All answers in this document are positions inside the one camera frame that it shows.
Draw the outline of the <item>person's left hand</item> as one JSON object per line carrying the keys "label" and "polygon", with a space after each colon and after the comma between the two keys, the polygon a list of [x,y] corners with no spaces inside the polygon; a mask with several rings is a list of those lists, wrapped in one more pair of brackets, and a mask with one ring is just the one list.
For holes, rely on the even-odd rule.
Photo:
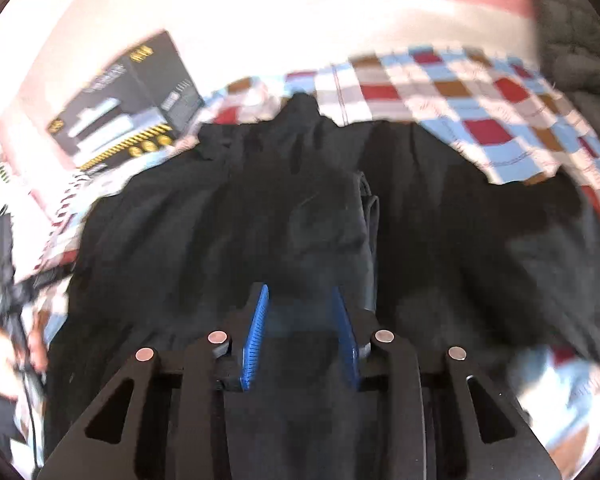
{"label": "person's left hand", "polygon": [[[47,348],[43,338],[43,329],[38,318],[35,318],[28,333],[30,361],[38,374],[44,374],[48,367]],[[21,382],[15,367],[22,359],[23,351],[17,350],[7,333],[0,328],[0,396],[9,401],[18,399]]]}

